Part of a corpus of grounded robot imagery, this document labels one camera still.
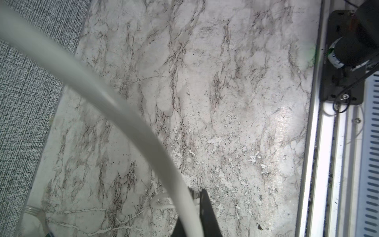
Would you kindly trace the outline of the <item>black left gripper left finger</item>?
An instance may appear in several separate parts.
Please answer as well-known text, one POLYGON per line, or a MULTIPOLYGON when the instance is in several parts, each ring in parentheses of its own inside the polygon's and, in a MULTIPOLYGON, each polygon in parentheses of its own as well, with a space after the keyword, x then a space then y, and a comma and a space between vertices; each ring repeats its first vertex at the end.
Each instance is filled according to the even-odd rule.
MULTIPOLYGON (((195 191, 194 191, 194 189, 189 188, 189 191, 190 191, 190 195, 192 197, 192 200, 195 200, 195 191)), ((171 237, 186 237, 186 236, 187 235, 185 233, 185 230, 184 230, 184 227, 182 225, 182 222, 181 222, 180 218, 178 217, 176 225, 175 225, 175 228, 173 230, 173 233, 172 233, 171 237)))

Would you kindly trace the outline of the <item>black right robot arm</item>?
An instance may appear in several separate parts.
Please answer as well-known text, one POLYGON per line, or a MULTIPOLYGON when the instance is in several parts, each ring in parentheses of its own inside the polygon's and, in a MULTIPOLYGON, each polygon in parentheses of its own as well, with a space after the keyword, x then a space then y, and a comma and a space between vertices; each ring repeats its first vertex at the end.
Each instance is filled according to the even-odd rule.
POLYGON ((365 1, 350 17, 348 31, 330 46, 329 62, 337 69, 360 68, 379 53, 379 2, 365 1))

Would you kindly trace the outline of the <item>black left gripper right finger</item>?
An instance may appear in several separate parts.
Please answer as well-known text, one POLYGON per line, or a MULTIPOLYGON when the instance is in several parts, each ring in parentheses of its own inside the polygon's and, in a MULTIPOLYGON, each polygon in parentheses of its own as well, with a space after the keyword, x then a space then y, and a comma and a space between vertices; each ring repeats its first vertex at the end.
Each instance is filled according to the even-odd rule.
POLYGON ((208 192, 202 189, 200 192, 200 220, 205 237, 222 237, 216 215, 213 211, 208 192))

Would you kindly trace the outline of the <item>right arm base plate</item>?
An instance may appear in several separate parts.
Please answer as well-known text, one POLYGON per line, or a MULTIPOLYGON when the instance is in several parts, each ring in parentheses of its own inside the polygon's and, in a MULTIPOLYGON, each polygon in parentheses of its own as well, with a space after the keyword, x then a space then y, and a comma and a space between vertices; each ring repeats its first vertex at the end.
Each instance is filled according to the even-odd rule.
POLYGON ((354 13, 335 10, 328 18, 319 98, 334 101, 347 86, 366 73, 358 50, 366 31, 354 13))

